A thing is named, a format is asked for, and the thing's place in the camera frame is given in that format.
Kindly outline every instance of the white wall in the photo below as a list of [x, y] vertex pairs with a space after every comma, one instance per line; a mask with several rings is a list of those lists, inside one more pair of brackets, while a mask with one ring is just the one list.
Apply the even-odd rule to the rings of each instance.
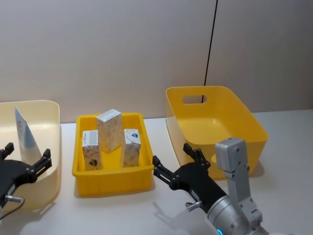
[[0, 102], [50, 99], [61, 121], [110, 108], [165, 116], [202, 85], [215, 0], [3, 0]]
[[252, 111], [313, 108], [313, 0], [219, 0], [206, 84]]

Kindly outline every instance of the cream plastic bin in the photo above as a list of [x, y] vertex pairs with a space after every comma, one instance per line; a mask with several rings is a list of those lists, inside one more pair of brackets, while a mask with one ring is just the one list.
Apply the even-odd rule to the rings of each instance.
[[[41, 153], [43, 154], [47, 148], [51, 150], [52, 167], [42, 174], [37, 182], [22, 185], [14, 193], [15, 196], [25, 198], [25, 204], [21, 210], [36, 210], [52, 203], [60, 188], [61, 131], [59, 105], [48, 100], [0, 103], [0, 149], [12, 142], [15, 150], [6, 159], [20, 161], [15, 107], [26, 119]], [[4, 207], [4, 211], [8, 212], [16, 206], [16, 203], [9, 202]]]
[[[246, 141], [250, 174], [254, 171], [268, 135], [258, 120], [228, 88], [220, 86], [172, 87], [167, 89], [167, 129], [180, 165], [193, 161], [183, 144], [201, 148], [211, 162], [213, 179], [224, 178], [218, 169], [215, 144], [229, 137]], [[185, 97], [206, 96], [203, 103], [184, 103]]]

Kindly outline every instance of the black cable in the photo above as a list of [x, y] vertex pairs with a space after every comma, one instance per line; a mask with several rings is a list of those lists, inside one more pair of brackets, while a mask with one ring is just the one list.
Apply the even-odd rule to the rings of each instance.
[[7, 214], [5, 214], [4, 216], [0, 217], [0, 220], [6, 218], [8, 215], [16, 212], [18, 209], [20, 209], [24, 205], [24, 203], [25, 203], [25, 199], [23, 199], [22, 203], [18, 207], [16, 207], [14, 210], [12, 210], [12, 211], [8, 212]]
[[219, 0], [216, 0], [214, 18], [213, 18], [213, 26], [212, 26], [212, 32], [211, 32], [210, 47], [209, 47], [209, 55], [207, 57], [206, 70], [205, 70], [204, 86], [206, 85], [207, 70], [209, 68], [209, 61], [210, 61], [210, 54], [211, 54], [211, 47], [212, 47], [212, 40], [213, 40], [213, 32], [214, 32], [214, 25], [215, 25], [215, 18], [216, 18], [216, 11], [217, 11], [218, 3], [219, 3]]

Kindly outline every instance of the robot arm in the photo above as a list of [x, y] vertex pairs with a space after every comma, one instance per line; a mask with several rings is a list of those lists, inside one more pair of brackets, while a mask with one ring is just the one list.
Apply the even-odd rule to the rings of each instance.
[[262, 213], [251, 197], [244, 140], [229, 138], [215, 147], [218, 167], [227, 177], [229, 195], [208, 175], [210, 163], [200, 149], [195, 150], [185, 144], [183, 150], [194, 159], [193, 163], [171, 172], [153, 156], [153, 165], [154, 175], [167, 183], [170, 189], [185, 190], [196, 201], [186, 203], [189, 211], [201, 208], [206, 213], [206, 221], [213, 224], [220, 235], [269, 234], [261, 226]]
[[[15, 190], [21, 185], [36, 182], [38, 177], [52, 166], [50, 149], [47, 149], [34, 165], [16, 160], [6, 160], [5, 158], [13, 151], [13, 143], [9, 143], [5, 149], [0, 150], [0, 221], [24, 204], [22, 197], [12, 196]], [[2, 208], [8, 201], [18, 202], [20, 206], [2, 216]]]

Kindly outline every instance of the small box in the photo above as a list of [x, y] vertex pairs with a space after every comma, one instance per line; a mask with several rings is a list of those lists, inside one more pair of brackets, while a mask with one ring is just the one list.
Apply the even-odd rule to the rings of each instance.
[[83, 132], [83, 153], [86, 170], [102, 169], [97, 130]]
[[140, 136], [137, 129], [125, 129], [122, 143], [121, 166], [138, 166], [140, 153]]
[[96, 118], [99, 132], [99, 147], [107, 153], [122, 144], [122, 114], [111, 109]]

